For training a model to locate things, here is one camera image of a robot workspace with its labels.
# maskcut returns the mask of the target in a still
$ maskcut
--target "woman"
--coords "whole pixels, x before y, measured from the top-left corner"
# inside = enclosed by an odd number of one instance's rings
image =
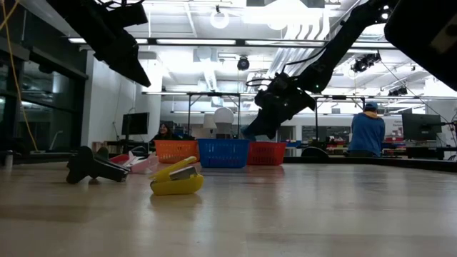
[[[166,124],[161,124],[159,127],[159,132],[151,140],[151,143],[154,144],[154,140],[179,140],[180,138],[171,132],[171,129]]]

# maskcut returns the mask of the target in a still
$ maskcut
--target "yellow object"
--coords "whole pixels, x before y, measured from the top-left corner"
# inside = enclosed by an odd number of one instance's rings
[[[151,182],[151,189],[157,196],[192,194],[203,186],[202,175],[191,176],[189,179],[167,182]]]
[[[196,157],[191,156],[150,176],[149,178],[154,180],[151,182],[151,189],[154,194],[157,196],[166,196],[197,192],[203,186],[204,178],[202,175],[191,175],[188,179],[176,181],[170,179],[171,172],[185,168],[190,163],[196,161],[196,159]]]
[[[160,182],[165,182],[165,181],[170,181],[170,172],[173,172],[173,171],[177,171],[181,168],[184,168],[186,167],[187,165],[189,165],[190,163],[193,163],[194,161],[196,161],[197,158],[194,157],[194,156],[191,156],[189,158],[185,158],[184,160],[182,161],[179,161],[173,165],[170,165],[166,168],[164,168],[163,170],[155,173],[154,175],[150,176],[149,179],[153,179],[155,180],[157,183],[160,183]]]

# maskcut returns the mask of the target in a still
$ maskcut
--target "man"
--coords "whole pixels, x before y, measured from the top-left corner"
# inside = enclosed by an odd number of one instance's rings
[[[378,104],[368,102],[363,113],[352,119],[352,140],[349,145],[349,157],[379,157],[386,133],[384,120],[378,114]]]

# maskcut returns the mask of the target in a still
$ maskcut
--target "yellow cable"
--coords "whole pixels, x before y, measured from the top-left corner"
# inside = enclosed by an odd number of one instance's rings
[[[17,7],[18,4],[19,4],[19,0],[16,1],[16,3],[14,3],[13,8],[11,8],[11,11],[9,11],[9,14],[8,14],[8,15],[6,15],[5,11],[3,12],[3,15],[4,15],[4,17],[5,17],[5,20],[1,23],[1,25],[0,25],[0,30],[2,30],[3,27],[5,26],[5,24],[8,22],[9,17],[11,17],[11,15],[13,14],[13,12],[14,12],[14,10],[16,9],[16,7]]]
[[[6,39],[8,40],[9,57],[10,57],[10,60],[11,60],[11,67],[13,69],[14,83],[16,84],[16,89],[17,89],[17,98],[19,100],[20,106],[22,107],[22,114],[24,115],[24,120],[26,122],[27,130],[29,131],[29,135],[30,135],[31,141],[34,143],[35,151],[38,151],[38,147],[36,147],[36,142],[35,142],[34,135],[31,133],[30,126],[29,126],[29,121],[27,120],[26,110],[22,106],[21,89],[19,88],[19,82],[18,82],[18,79],[17,79],[16,68],[14,67],[13,51],[11,50],[11,39],[9,38],[8,18],[13,13],[13,11],[16,8],[17,4],[19,3],[19,0],[16,1],[16,3],[13,6],[13,8],[9,12],[8,16],[6,15],[5,1],[4,0],[2,0],[2,1],[3,1],[3,4],[2,4],[3,15],[4,15],[4,17],[6,17],[5,21],[4,21],[4,25],[6,27]]]

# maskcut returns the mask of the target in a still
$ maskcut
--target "cap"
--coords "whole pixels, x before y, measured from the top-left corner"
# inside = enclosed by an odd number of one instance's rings
[[[378,109],[378,104],[376,102],[368,102],[365,104],[365,109]]]

